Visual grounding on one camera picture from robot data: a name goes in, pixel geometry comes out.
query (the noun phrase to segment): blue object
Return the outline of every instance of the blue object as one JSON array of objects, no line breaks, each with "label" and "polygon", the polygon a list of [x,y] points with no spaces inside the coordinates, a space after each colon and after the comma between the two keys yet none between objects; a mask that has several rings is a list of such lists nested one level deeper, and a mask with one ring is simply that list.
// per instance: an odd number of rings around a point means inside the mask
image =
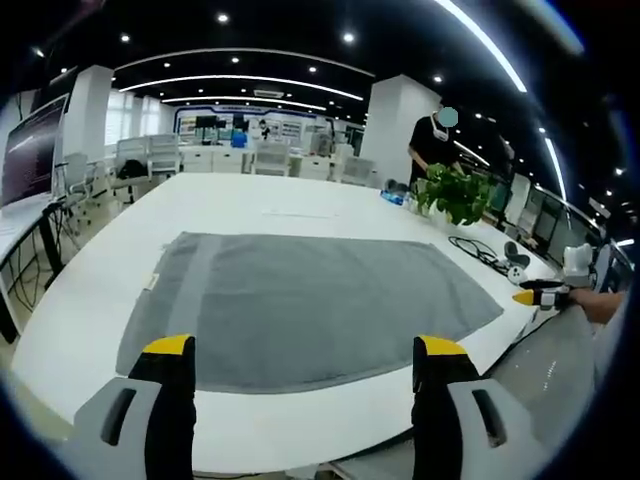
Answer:
[{"label": "blue object", "polygon": [[388,192],[387,190],[382,190],[380,196],[395,205],[402,205],[404,203],[404,196]]},{"label": "blue object", "polygon": [[244,148],[247,145],[247,134],[244,132],[233,132],[231,135],[231,147]]}]

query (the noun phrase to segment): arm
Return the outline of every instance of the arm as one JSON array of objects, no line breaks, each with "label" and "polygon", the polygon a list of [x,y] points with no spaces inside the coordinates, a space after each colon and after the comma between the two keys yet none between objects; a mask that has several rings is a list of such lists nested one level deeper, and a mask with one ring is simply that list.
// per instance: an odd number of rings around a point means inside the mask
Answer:
[{"label": "arm", "polygon": [[584,309],[590,322],[601,324],[609,323],[624,296],[625,292],[596,293],[584,288],[577,288],[569,293],[569,298]]},{"label": "arm", "polygon": [[413,161],[416,162],[420,166],[420,168],[426,172],[429,164],[422,159],[422,157],[411,147],[411,145],[409,145],[408,151],[409,156],[413,159]]}]

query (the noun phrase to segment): black ceiling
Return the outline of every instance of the black ceiling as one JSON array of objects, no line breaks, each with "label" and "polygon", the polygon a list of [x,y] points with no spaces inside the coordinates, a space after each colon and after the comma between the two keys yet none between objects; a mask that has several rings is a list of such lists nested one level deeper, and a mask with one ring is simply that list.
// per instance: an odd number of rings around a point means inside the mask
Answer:
[{"label": "black ceiling", "polygon": [[[97,13],[75,25],[74,6],[100,2],[51,3],[56,3],[56,9],[45,3],[38,10],[29,3],[31,18],[40,12],[52,13],[44,15],[45,19],[33,18],[32,28],[20,34],[18,44],[22,45],[17,45],[10,60],[22,75],[8,86],[9,90],[41,86],[63,67],[97,63],[116,68],[182,50],[260,48],[296,52],[351,65],[373,73],[375,78],[309,58],[236,51],[140,63],[118,70],[114,85],[123,88],[163,78],[207,74],[286,78],[364,97],[359,102],[305,87],[276,85],[291,93],[292,101],[326,106],[328,115],[349,115],[352,121],[362,123],[372,84],[405,74],[434,89],[459,110],[460,142],[490,162],[501,157],[499,142],[495,141],[495,133],[499,133],[510,141],[517,158],[525,160],[516,162],[517,171],[526,175],[532,172],[536,181],[559,193],[544,137],[537,130],[543,125],[566,162],[570,201],[584,206],[588,195],[610,207],[635,201],[630,175],[614,175],[616,167],[629,165],[625,164],[626,151],[620,146],[619,132],[612,128],[610,116],[612,109],[632,100],[625,95],[635,88],[624,72],[629,59],[636,55],[632,46],[636,42],[631,41],[636,7],[631,2],[611,0],[606,7],[592,1],[555,2],[585,44],[587,54],[575,56],[520,6],[526,2],[454,0],[511,61],[527,86],[526,94],[517,91],[489,51],[434,0],[181,0],[170,4],[107,0]],[[228,24],[216,21],[219,12],[229,15]],[[346,30],[357,36],[352,45],[342,41]],[[120,41],[123,32],[131,37],[127,44]],[[34,57],[29,50],[36,44],[46,53],[46,59]],[[231,63],[232,56],[239,57],[240,63]],[[171,67],[165,68],[165,62]],[[317,73],[309,73],[311,65],[318,68]],[[435,74],[444,77],[442,84],[433,82]],[[246,88],[251,95],[256,85],[252,81],[202,80],[145,87],[136,93],[160,98],[160,92],[164,92],[162,98],[167,99],[243,95],[241,89]],[[497,123],[476,119],[477,112]],[[638,125],[633,115],[630,124]],[[615,192],[612,197],[606,196],[608,189]]]}]

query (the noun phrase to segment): curved light strip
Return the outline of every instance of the curved light strip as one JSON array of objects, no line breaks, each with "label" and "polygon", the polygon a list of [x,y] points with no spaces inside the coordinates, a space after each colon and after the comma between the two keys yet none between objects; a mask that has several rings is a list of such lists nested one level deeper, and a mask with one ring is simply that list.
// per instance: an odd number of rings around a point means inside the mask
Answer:
[{"label": "curved light strip", "polygon": [[258,98],[258,97],[182,97],[182,98],[169,98],[167,100],[163,100],[162,103],[172,103],[172,102],[193,102],[198,100],[233,100],[239,102],[266,102],[266,103],[278,103],[280,105],[291,105],[294,107],[301,108],[312,108],[315,110],[326,111],[327,109],[324,107],[320,107],[318,105],[308,105],[306,103],[298,103],[298,102],[289,102],[287,100],[274,100],[272,98]]},{"label": "curved light strip", "polygon": [[323,58],[323,57],[316,57],[314,55],[307,55],[305,53],[289,52],[287,50],[273,50],[269,48],[197,48],[195,50],[182,50],[180,52],[163,53],[162,55],[155,55],[153,57],[143,58],[142,60],[136,60],[135,62],[127,63],[125,65],[116,67],[114,70],[118,71],[118,70],[122,70],[123,68],[133,67],[134,65],[139,65],[141,63],[146,63],[146,62],[152,62],[154,60],[160,60],[162,58],[179,57],[181,55],[191,55],[196,53],[216,53],[216,52],[274,53],[277,55],[289,55],[291,57],[308,58],[309,60],[314,60],[316,62],[330,63],[331,65],[335,65],[341,68],[346,68],[347,70],[352,70],[354,72],[358,72],[363,75],[367,75],[369,77],[375,78],[375,74],[371,72],[367,72],[366,70],[361,70],[360,68],[352,67],[351,65],[347,65],[346,63],[340,63],[340,62],[336,62],[335,60],[329,60],[328,58]]},{"label": "curved light strip", "polygon": [[553,148],[553,143],[548,138],[544,139],[544,142],[547,144],[547,148],[549,149],[549,155],[551,155],[551,160],[553,160],[553,168],[556,170],[556,176],[558,177],[558,184],[560,185],[560,193],[562,194],[562,199],[567,201],[567,192],[564,189],[564,180],[562,179],[562,170],[560,169],[560,163],[558,162],[558,156],[556,155],[556,150]]},{"label": "curved light strip", "polygon": [[364,100],[364,98],[352,93],[336,90],[335,88],[323,87],[322,85],[316,85],[314,83],[298,82],[297,80],[288,80],[286,78],[256,77],[254,75],[195,75],[190,77],[166,78],[164,80],[154,80],[152,82],[131,85],[130,87],[121,88],[120,91],[128,92],[129,90],[135,90],[136,88],[150,87],[152,85],[162,85],[164,83],[185,82],[188,80],[256,80],[259,82],[287,83],[289,85],[298,85],[300,87],[309,87],[318,90],[324,90],[325,92],[335,93],[336,95],[342,95],[343,97],[347,98],[353,98],[354,100],[358,100],[360,102]]},{"label": "curved light strip", "polygon": [[461,150],[464,150],[465,152],[469,153],[470,155],[473,155],[476,159],[480,160],[482,163],[484,163],[487,167],[490,167],[491,165],[489,165],[489,162],[487,162],[484,158],[482,158],[480,155],[478,155],[476,152],[474,152],[473,150],[471,150],[470,148],[465,147],[464,145],[462,145],[460,142],[458,142],[457,140],[454,140],[453,143],[455,144],[456,147],[458,147]]},{"label": "curved light strip", "polygon": [[489,36],[482,31],[482,29],[478,26],[478,24],[473,20],[471,20],[471,17],[469,17],[469,15],[467,15],[462,10],[460,10],[460,8],[454,5],[453,2],[451,2],[450,0],[433,0],[433,1],[436,2],[438,5],[440,5],[442,8],[444,8],[451,15],[456,17],[458,20],[460,20],[460,22],[465,27],[471,30],[471,33],[473,33],[476,37],[478,37],[478,40],[480,40],[482,44],[485,47],[487,47],[487,49],[491,52],[491,54],[496,58],[496,60],[498,60],[498,63],[502,66],[504,71],[507,72],[507,75],[509,75],[509,78],[511,78],[511,81],[513,81],[513,83],[516,85],[516,88],[522,93],[527,92],[527,89],[524,86],[524,83],[522,83],[522,80],[520,80],[520,77],[516,73],[515,69],[509,63],[509,60],[507,60],[507,57],[505,57],[504,54],[500,51],[500,49],[496,46],[496,44],[493,43],[493,40],[491,40]]}]

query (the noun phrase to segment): potted plant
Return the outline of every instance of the potted plant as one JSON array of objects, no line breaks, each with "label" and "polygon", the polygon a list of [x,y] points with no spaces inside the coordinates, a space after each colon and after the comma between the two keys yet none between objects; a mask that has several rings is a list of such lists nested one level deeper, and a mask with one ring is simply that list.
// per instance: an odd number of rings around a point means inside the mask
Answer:
[{"label": "potted plant", "polygon": [[429,165],[426,173],[426,179],[418,179],[412,186],[419,212],[424,212],[425,207],[430,211],[434,206],[453,225],[472,225],[480,220],[491,192],[487,177],[476,173],[465,175],[438,163]]}]

